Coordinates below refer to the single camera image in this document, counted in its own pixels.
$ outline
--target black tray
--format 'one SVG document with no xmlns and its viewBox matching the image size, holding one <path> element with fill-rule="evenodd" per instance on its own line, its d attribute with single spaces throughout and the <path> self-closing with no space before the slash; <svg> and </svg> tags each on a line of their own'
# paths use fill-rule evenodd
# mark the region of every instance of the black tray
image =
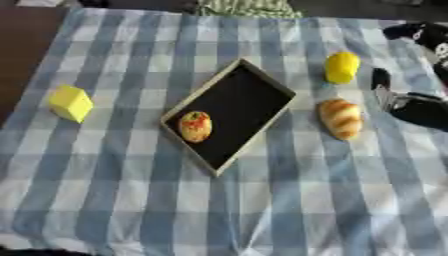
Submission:
<svg viewBox="0 0 448 256">
<path fill-rule="evenodd" d="M 295 93 L 244 59 L 230 64 L 162 117 L 176 135 L 219 176 L 249 142 L 283 113 Z M 190 111 L 210 115 L 213 130 L 201 143 L 183 140 L 178 122 Z"/>
</svg>

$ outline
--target tablecloth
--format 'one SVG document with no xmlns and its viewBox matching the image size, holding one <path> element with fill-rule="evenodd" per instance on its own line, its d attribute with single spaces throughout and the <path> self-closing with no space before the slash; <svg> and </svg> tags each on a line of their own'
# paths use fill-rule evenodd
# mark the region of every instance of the tablecloth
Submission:
<svg viewBox="0 0 448 256">
<path fill-rule="evenodd" d="M 394 119 L 370 91 L 373 67 L 395 91 L 441 90 L 418 47 L 383 37 L 393 24 L 72 10 L 0 132 L 0 240 L 102 255 L 446 255 L 448 136 Z M 323 63 L 341 50 L 362 64 L 334 86 Z M 297 99 L 215 179 L 159 120 L 238 57 Z M 81 125 L 48 110 L 61 84 L 95 103 Z M 336 96 L 363 111 L 356 140 L 316 116 Z"/>
</svg>

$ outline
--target yellow sponge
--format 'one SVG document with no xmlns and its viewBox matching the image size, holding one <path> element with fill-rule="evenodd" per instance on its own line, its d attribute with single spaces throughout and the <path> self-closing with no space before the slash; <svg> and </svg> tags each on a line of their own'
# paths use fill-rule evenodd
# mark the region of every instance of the yellow sponge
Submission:
<svg viewBox="0 0 448 256">
<path fill-rule="evenodd" d="M 50 95 L 48 103 L 58 116 L 78 123 L 81 123 L 93 108 L 93 102 L 86 92 L 70 85 L 59 86 Z"/>
</svg>

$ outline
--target black object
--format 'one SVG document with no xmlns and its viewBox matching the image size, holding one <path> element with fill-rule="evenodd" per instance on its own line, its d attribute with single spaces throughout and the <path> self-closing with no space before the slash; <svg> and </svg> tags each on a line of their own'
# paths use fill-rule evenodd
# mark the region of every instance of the black object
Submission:
<svg viewBox="0 0 448 256">
<path fill-rule="evenodd" d="M 389 40 L 406 37 L 433 52 L 439 61 L 433 65 L 434 72 L 448 87 L 448 27 L 434 23 L 406 23 L 383 30 Z"/>
<path fill-rule="evenodd" d="M 79 0 L 84 7 L 94 7 L 94 8 L 109 8 L 109 0 Z"/>
<path fill-rule="evenodd" d="M 80 252 L 69 252 L 66 250 L 9 250 L 0 246 L 1 256 L 90 256 L 89 254 Z"/>
<path fill-rule="evenodd" d="M 201 143 L 188 144 L 218 169 L 291 99 L 240 64 L 166 124 L 181 137 L 178 122 L 184 114 L 190 111 L 209 114 L 213 125 L 210 137 Z"/>
<path fill-rule="evenodd" d="M 448 132 L 448 103 L 442 98 L 408 92 L 398 94 L 390 91 L 390 74 L 375 68 L 372 74 L 372 90 L 377 93 L 381 108 L 392 116 L 429 128 Z"/>
</svg>

